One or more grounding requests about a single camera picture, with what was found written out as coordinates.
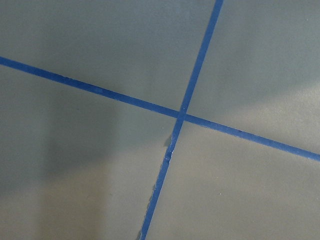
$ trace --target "blue line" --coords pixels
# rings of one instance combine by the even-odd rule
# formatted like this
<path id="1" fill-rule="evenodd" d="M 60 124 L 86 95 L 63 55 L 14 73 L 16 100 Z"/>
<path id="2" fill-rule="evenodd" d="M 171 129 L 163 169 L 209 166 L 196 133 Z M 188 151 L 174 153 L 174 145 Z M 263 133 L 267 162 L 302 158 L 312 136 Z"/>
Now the blue line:
<path id="1" fill-rule="evenodd" d="M 246 139 L 252 142 L 256 142 L 258 144 L 262 144 L 265 146 L 269 146 L 275 149 L 279 149 L 291 154 L 295 154 L 295 155 L 299 155 L 308 159 L 313 159 L 316 161 L 320 161 L 320 154 L 311 152 L 311 151 L 307 151 L 307 150 L 303 150 L 301 148 L 298 147 L 294 147 L 294 146 L 290 146 L 278 141 L 274 141 L 262 136 L 258 136 L 258 135 L 254 135 L 252 133 L 249 132 L 245 132 L 245 131 L 241 131 L 229 126 L 225 126 L 216 122 L 212 122 L 212 121 L 208 121 L 196 116 L 192 116 L 192 115 L 187 115 L 185 117 L 185 120 L 189 123 L 193 123 L 193 124 L 197 124 L 206 128 L 210 128 L 225 134 L 229 134 L 235 137 L 239 137 L 242 139 Z"/>
<path id="2" fill-rule="evenodd" d="M 178 111 L 164 107 L 164 106 L 160 106 L 148 101 L 143 101 L 143 100 L 140 100 L 131 96 L 127 96 L 115 91 L 107 90 L 105 88 L 94 86 L 94 85 L 91 85 L 82 81 L 78 81 L 66 76 L 61 76 L 59 74 L 49 72 L 34 66 L 30 66 L 18 61 L 10 60 L 1 56 L 0 56 L 0 64 L 12 69 L 20 70 L 28 74 L 36 75 L 45 79 L 49 79 L 49 80 L 61 83 L 61 84 L 65 84 L 77 89 L 82 89 L 94 94 L 102 95 L 110 99 L 118 100 L 120 102 L 131 104 L 144 109 L 148 109 L 159 114 L 164 114 L 174 118 L 177 118 L 179 114 Z"/>
<path id="3" fill-rule="evenodd" d="M 198 56 L 196 58 L 194 67 L 193 67 L 193 71 L 187 86 L 187 89 L 185 91 L 184 94 L 184 98 L 180 107 L 180 112 L 177 116 L 173 131 L 172 131 L 172 135 L 171 135 L 171 143 L 168 146 L 164 158 L 163 158 L 163 162 L 160 168 L 160 172 L 158 175 L 158 178 L 156 180 L 155 183 L 155 188 L 153 190 L 152 196 L 151 196 L 151 200 L 148 206 L 148 209 L 146 211 L 145 214 L 145 218 L 143 221 L 143 225 L 141 228 L 141 235 L 140 235 L 140 240 L 145 240 L 148 230 L 149 230 L 149 226 L 153 217 L 153 214 L 155 212 L 155 208 L 157 205 L 157 201 L 161 192 L 161 188 L 164 184 L 165 181 L 165 177 L 169 168 L 169 164 L 170 164 L 170 160 L 172 157 L 172 154 L 175 150 L 176 147 L 176 143 L 178 141 L 178 137 L 182 128 L 182 125 L 184 123 L 185 117 L 187 115 L 187 110 L 191 101 L 191 97 L 192 94 L 195 90 L 196 84 L 197 84 L 197 80 L 203 65 L 203 62 L 205 60 L 206 57 L 206 53 L 210 44 L 210 40 L 212 38 L 213 32 L 215 30 L 215 26 L 218 20 L 218 16 L 221 10 L 223 4 L 223 0 L 216 0 L 212 13 L 211 13 L 211 17 L 208 23 L 208 26 L 206 28 L 203 40 L 202 40 L 202 44 L 198 53 Z"/>

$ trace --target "blue tape strip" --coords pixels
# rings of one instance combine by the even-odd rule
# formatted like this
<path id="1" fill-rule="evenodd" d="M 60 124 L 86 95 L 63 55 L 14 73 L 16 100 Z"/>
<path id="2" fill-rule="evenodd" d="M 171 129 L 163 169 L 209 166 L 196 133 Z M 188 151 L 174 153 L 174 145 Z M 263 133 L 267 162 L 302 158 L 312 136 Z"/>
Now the blue tape strip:
<path id="1" fill-rule="evenodd" d="M 229 134 L 229 135 L 232 135 L 235 137 L 239 137 L 239 138 L 246 139 L 246 140 L 249 140 L 252 142 L 256 142 L 256 143 L 259 143 L 262 145 L 266 145 L 266 146 L 269 146 L 269 147 L 272 147 L 275 149 L 279 149 L 279 150 L 282 150 L 282 151 L 285 151 L 285 152 L 288 152 L 291 154 L 299 155 L 299 156 L 302 156 L 302 157 L 305 157 L 308 159 L 320 161 L 320 154 L 316 154 L 311 151 L 307 151 L 307 150 L 303 150 L 301 148 L 290 146 L 290 145 L 287 145 L 287 144 L 284 144 L 284 143 L 281 143 L 278 141 L 274 141 L 274 140 L 271 140 L 271 139 L 268 139 L 268 138 L 265 138 L 262 136 L 254 135 L 252 133 L 241 131 L 241 130 L 238 130 L 238 129 L 235 129 L 235 128 L 232 128 L 229 126 L 221 125 L 216 122 L 208 121 L 208 120 L 205 120 L 205 119 L 202 119 L 202 118 L 199 118 L 196 116 L 192 116 L 192 115 L 187 115 L 185 117 L 185 120 L 189 123 L 197 124 L 197 125 L 200 125 L 200 126 L 203 126 L 206 128 L 210 128 L 210 129 L 225 133 L 225 134 Z"/>
<path id="2" fill-rule="evenodd" d="M 170 117 L 177 118 L 179 114 L 178 111 L 164 107 L 164 106 L 153 104 L 148 101 L 143 101 L 143 100 L 140 100 L 131 96 L 127 96 L 115 91 L 107 90 L 102 87 L 94 86 L 94 85 L 91 85 L 82 81 L 78 81 L 66 76 L 61 76 L 59 74 L 49 72 L 34 66 L 30 66 L 18 61 L 10 60 L 5 57 L 0 56 L 0 64 L 12 69 L 20 70 L 28 74 L 36 75 L 45 79 L 49 79 L 49 80 L 52 80 L 61 84 L 65 84 L 77 89 L 82 89 L 94 94 L 102 95 L 110 99 L 118 100 L 120 102 L 131 104 L 144 109 L 148 109 L 153 112 L 164 114 Z"/>
<path id="3" fill-rule="evenodd" d="M 216 26 L 216 23 L 218 20 L 218 16 L 219 16 L 222 4 L 223 4 L 223 0 L 216 0 L 216 2 L 214 4 L 213 11 L 211 13 L 211 17 L 210 17 L 208 26 L 207 26 L 205 34 L 204 34 L 202 44 L 201 44 L 198 56 L 196 58 L 194 67 L 193 67 L 193 71 L 192 71 L 187 89 L 184 94 L 184 98 L 183 98 L 183 101 L 182 101 L 182 104 L 180 107 L 180 112 L 178 114 L 178 117 L 176 119 L 173 131 L 172 131 L 171 143 L 165 152 L 162 166 L 160 168 L 160 172 L 159 172 L 158 178 L 155 183 L 155 188 L 153 190 L 151 200 L 150 200 L 148 209 L 146 211 L 146 215 L 145 215 L 143 225 L 141 228 L 141 232 L 140 232 L 141 233 L 140 240 L 146 239 L 146 236 L 147 236 L 147 233 L 149 230 L 149 226 L 150 226 L 150 223 L 151 223 L 151 220 L 152 220 L 152 217 L 153 217 L 156 205 L 157 205 L 157 201 L 158 201 L 158 198 L 159 198 L 159 195 L 160 195 L 160 192 L 161 192 L 161 189 L 164 184 L 165 177 L 166 177 L 166 174 L 167 174 L 167 171 L 169 168 L 169 163 L 170 163 L 172 154 L 175 150 L 175 146 L 178 141 L 178 137 L 179 137 L 183 122 L 184 122 L 185 117 L 187 115 L 187 110 L 188 110 L 188 107 L 189 107 L 189 104 L 191 101 L 191 97 L 194 92 L 194 89 L 195 89 L 203 62 L 205 60 L 205 56 L 206 56 L 213 32 L 215 30 L 215 26 Z"/>

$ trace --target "floor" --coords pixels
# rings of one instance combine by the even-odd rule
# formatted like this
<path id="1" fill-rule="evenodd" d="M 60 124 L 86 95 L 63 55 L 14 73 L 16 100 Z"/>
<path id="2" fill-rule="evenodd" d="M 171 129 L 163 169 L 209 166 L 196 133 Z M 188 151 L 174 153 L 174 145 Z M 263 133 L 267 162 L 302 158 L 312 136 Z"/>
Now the floor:
<path id="1" fill-rule="evenodd" d="M 319 239 L 319 1 L 2 3 L 1 239 Z"/>

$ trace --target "blue tape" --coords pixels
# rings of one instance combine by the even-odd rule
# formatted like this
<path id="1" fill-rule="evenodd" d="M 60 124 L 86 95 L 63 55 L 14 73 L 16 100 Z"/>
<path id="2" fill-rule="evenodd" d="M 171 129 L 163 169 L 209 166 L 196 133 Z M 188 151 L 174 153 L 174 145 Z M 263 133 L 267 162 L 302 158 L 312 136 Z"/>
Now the blue tape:
<path id="1" fill-rule="evenodd" d="M 0 64 L 12 69 L 20 70 L 28 74 L 36 75 L 45 79 L 49 79 L 49 80 L 61 83 L 61 84 L 65 84 L 77 89 L 82 89 L 82 90 L 85 90 L 94 94 L 98 94 L 110 99 L 118 100 L 120 102 L 131 104 L 144 109 L 148 109 L 153 112 L 157 112 L 159 114 L 164 114 L 174 118 L 177 118 L 179 114 L 178 111 L 164 107 L 164 106 L 153 104 L 148 101 L 143 101 L 143 100 L 140 100 L 131 96 L 127 96 L 115 91 L 107 90 L 102 87 L 94 86 L 94 85 L 91 85 L 82 81 L 78 81 L 66 76 L 61 76 L 59 74 L 49 72 L 34 66 L 30 66 L 18 61 L 10 60 L 5 57 L 0 56 Z"/>
<path id="2" fill-rule="evenodd" d="M 185 117 L 185 120 L 189 123 L 193 123 L 193 124 L 197 124 L 206 128 L 210 128 L 225 134 L 229 134 L 235 137 L 239 137 L 242 139 L 246 139 L 252 142 L 256 142 L 265 146 L 269 146 L 275 149 L 279 149 L 291 154 L 295 154 L 295 155 L 299 155 L 308 159 L 313 159 L 316 161 L 320 161 L 320 154 L 311 152 L 311 151 L 307 151 L 307 150 L 303 150 L 301 148 L 298 147 L 294 147 L 294 146 L 290 146 L 278 141 L 274 141 L 262 136 L 258 136 L 258 135 L 254 135 L 252 133 L 248 133 L 245 131 L 241 131 L 229 126 L 225 126 L 225 125 L 221 125 L 219 123 L 216 122 L 212 122 L 212 121 L 208 121 L 196 116 L 192 116 L 192 115 L 187 115 Z"/>
<path id="3" fill-rule="evenodd" d="M 215 26 L 216 26 L 216 23 L 218 20 L 218 16 L 219 16 L 222 4 L 223 4 L 223 0 L 216 0 L 216 2 L 214 4 L 213 11 L 211 13 L 211 17 L 210 17 L 208 26 L 207 26 L 205 34 L 204 34 L 202 44 L 201 44 L 200 50 L 198 52 L 194 67 L 193 67 L 193 71 L 192 71 L 188 86 L 186 88 L 183 101 L 181 103 L 180 112 L 177 116 L 173 131 L 172 131 L 171 143 L 165 152 L 162 166 L 160 168 L 160 172 L 159 172 L 158 178 L 155 183 L 155 188 L 153 190 L 151 200 L 150 200 L 148 209 L 145 214 L 145 218 L 144 218 L 143 225 L 142 225 L 141 232 L 140 232 L 140 240 L 146 239 L 146 236 L 147 236 L 147 233 L 149 230 L 149 226 L 150 226 L 153 214 L 155 212 L 157 201 L 158 201 L 158 198 L 159 198 L 159 195 L 160 195 L 160 192 L 161 192 L 161 189 L 164 184 L 165 177 L 166 177 L 166 174 L 167 174 L 167 171 L 169 168 L 169 163 L 170 163 L 172 154 L 175 150 L 176 143 L 178 141 L 178 137 L 179 137 L 182 125 L 183 125 L 185 117 L 187 115 L 187 110 L 188 110 L 188 107 L 189 107 L 189 104 L 191 101 L 191 97 L 192 97 L 193 92 L 195 90 L 197 80 L 198 80 L 198 77 L 199 77 L 203 62 L 205 60 L 209 44 L 210 44 L 210 40 L 211 40 L 213 32 L 215 30 Z"/>

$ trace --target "gray floor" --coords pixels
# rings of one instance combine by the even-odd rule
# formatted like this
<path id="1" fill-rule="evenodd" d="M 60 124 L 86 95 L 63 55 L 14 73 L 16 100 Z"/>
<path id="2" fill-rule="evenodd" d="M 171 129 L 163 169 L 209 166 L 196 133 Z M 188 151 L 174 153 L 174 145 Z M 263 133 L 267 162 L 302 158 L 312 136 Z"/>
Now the gray floor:
<path id="1" fill-rule="evenodd" d="M 22 1 L 0 56 L 179 110 L 214 0 Z M 320 154 L 320 2 L 224 0 L 188 114 Z M 0 66 L 0 238 L 135 240 L 174 117 Z M 318 240 L 320 164 L 183 124 L 148 240 Z"/>

